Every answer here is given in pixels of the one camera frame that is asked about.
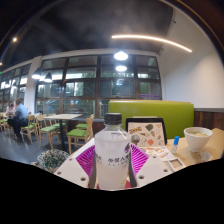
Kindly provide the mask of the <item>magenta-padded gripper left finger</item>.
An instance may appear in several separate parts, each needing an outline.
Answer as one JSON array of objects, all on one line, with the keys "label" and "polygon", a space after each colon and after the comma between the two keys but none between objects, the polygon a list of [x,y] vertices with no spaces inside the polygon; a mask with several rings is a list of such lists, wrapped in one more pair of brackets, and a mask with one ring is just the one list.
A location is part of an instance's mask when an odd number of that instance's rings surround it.
[{"label": "magenta-padded gripper left finger", "polygon": [[94,189],[97,186],[95,146],[90,144],[81,147],[65,160],[55,175],[78,186]]}]

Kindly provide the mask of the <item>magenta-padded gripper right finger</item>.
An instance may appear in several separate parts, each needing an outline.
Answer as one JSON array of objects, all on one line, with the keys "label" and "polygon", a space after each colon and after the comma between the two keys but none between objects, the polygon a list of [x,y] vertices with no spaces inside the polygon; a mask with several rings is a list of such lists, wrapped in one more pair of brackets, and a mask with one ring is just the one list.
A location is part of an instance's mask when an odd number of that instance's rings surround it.
[{"label": "magenta-padded gripper right finger", "polygon": [[137,146],[131,145],[129,180],[132,188],[143,187],[171,173],[157,155],[148,155]]}]

